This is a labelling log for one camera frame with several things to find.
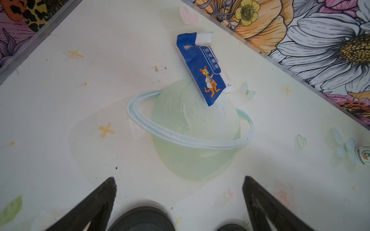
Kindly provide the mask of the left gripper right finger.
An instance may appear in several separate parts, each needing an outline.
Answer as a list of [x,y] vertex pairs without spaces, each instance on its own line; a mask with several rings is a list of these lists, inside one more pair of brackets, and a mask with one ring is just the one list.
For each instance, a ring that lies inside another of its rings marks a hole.
[[245,177],[242,190],[253,230],[270,231],[270,225],[278,231],[313,230],[252,177]]

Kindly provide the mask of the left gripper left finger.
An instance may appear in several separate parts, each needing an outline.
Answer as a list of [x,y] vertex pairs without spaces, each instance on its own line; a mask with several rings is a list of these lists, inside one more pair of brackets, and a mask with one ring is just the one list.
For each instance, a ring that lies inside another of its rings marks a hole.
[[117,193],[113,177],[107,178],[99,187],[76,205],[48,231],[104,231],[107,228]]

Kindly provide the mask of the black round stand base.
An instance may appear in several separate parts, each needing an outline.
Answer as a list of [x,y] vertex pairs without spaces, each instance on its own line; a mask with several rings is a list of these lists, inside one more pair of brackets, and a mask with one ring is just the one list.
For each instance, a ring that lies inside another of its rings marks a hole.
[[216,231],[247,231],[247,230],[239,224],[229,223],[221,226]]

